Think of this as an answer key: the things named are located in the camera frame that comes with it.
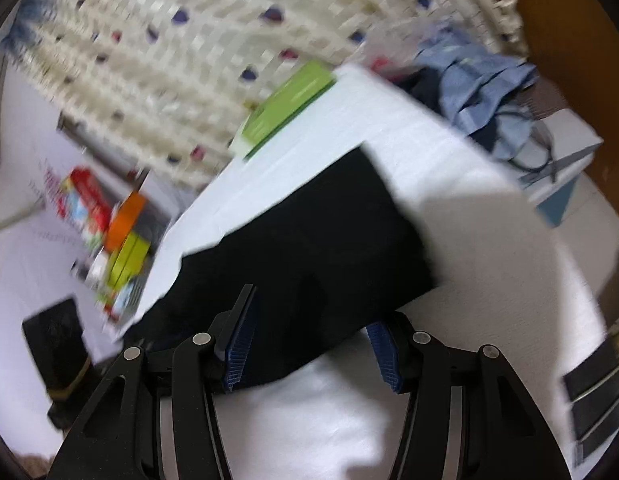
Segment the blue patterned clothing pile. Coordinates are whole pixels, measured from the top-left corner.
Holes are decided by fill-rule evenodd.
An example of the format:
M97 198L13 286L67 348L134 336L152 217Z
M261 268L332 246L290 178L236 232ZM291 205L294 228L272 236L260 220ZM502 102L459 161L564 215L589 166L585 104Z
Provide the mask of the blue patterned clothing pile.
M415 63L414 73L396 81L408 96L498 162L532 174L552 167L551 134L518 101L537 83L533 64L493 53L447 22L420 42Z

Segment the black pants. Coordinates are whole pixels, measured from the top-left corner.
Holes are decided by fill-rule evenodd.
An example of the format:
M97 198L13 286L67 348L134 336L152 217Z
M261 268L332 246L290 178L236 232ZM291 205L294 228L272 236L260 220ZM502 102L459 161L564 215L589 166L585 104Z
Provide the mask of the black pants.
M355 148L246 226L184 256L126 344L168 349L210 327L245 284L255 333L241 389L275 382L437 285L417 227Z

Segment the lime green box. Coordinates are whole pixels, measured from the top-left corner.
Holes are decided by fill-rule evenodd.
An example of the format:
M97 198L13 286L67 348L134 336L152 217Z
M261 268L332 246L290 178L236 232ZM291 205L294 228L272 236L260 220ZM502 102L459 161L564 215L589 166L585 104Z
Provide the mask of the lime green box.
M149 249L150 243L145 238L131 232L122 247L111 255L108 287L119 290L137 276L143 268Z

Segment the wooden wardrobe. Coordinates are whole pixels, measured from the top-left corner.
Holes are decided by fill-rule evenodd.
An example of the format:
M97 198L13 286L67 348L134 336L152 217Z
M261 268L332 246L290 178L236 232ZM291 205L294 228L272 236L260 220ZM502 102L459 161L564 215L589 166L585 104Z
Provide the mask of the wooden wardrobe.
M590 177L619 214L619 31L599 0L519 0L532 61L603 139Z

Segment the white bed sheet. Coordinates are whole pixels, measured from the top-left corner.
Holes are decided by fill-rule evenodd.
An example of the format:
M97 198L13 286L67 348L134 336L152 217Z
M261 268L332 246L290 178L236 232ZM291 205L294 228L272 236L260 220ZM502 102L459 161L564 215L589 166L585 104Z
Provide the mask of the white bed sheet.
M237 159L167 232L127 342L180 341L272 292L262 369L218 402L239 479L382 479L405 403L364 326L401 310L444 344L498 347L568 464L562 379L605 338L581 271L482 150L377 75L337 81L252 159Z

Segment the cream heart pattern curtain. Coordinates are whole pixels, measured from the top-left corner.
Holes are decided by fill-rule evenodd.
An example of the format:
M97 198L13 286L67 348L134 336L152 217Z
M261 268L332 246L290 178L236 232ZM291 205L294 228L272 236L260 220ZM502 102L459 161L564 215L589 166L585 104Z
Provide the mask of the cream heart pattern curtain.
M370 30L451 16L523 54L518 0L21 0L2 48L93 138L204 188L251 108L308 61L346 62Z

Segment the green and white box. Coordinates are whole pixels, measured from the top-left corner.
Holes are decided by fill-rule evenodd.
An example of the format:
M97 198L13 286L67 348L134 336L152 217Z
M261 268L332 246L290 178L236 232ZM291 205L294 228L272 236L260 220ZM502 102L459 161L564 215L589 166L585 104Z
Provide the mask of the green and white box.
M230 144L233 155L249 159L282 128L328 91L334 73L315 61L306 63L269 98L260 103Z

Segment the orange box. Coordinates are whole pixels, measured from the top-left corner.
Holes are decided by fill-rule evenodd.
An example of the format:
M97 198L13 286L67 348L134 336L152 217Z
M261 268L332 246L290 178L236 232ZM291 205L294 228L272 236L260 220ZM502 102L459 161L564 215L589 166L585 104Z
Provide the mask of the orange box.
M146 206L146 197L139 192L131 192L117 209L112 217L108 233L104 240L104 249L107 252L116 252L121 248Z

